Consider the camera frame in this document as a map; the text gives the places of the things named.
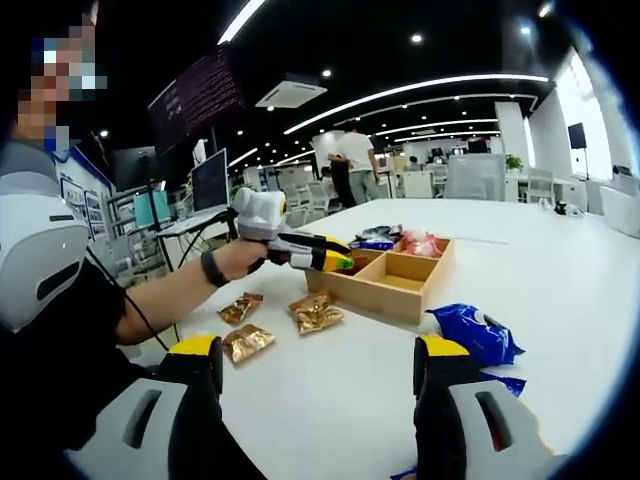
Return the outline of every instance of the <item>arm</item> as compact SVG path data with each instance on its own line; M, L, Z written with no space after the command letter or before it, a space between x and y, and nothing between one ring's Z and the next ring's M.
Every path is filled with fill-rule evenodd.
M251 265L266 256L263 244L244 240L233 241L213 252L218 268L230 281L244 277ZM153 329L162 332L202 305L216 290L207 280L198 257L166 277L135 286L127 293ZM125 314L116 327L118 343L135 345L151 336L144 320L125 300Z
M376 177L376 183L380 183L380 174L378 173L378 161L376 160L376 156L373 153L373 148L370 148L367 153L369 154L369 161L371 162L371 167L373 168L373 176Z

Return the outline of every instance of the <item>dark pants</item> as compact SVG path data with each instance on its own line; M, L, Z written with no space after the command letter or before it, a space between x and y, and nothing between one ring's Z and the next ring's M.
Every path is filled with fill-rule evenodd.
M349 184L349 164L345 162L331 162L331 179L338 194L338 199L344 208L356 206Z

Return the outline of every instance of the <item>air conditioner unit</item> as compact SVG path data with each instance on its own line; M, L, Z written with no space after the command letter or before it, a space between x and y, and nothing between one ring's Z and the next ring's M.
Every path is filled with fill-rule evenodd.
M327 89L318 85L284 80L256 103L256 107L298 108L325 92Z

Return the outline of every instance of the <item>black t-shirt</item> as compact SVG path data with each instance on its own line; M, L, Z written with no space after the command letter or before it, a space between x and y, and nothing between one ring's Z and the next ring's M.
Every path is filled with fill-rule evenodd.
M16 334L0 332L0 430L34 462L81 447L97 414L146 371L116 348L123 290L88 260Z

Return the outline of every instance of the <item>white shirt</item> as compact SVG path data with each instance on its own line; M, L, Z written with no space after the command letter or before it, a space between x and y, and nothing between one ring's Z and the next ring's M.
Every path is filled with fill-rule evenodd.
M338 140L338 153L351 160L352 172L373 170L369 160L369 150L373 150L373 144L362 133L348 132Z

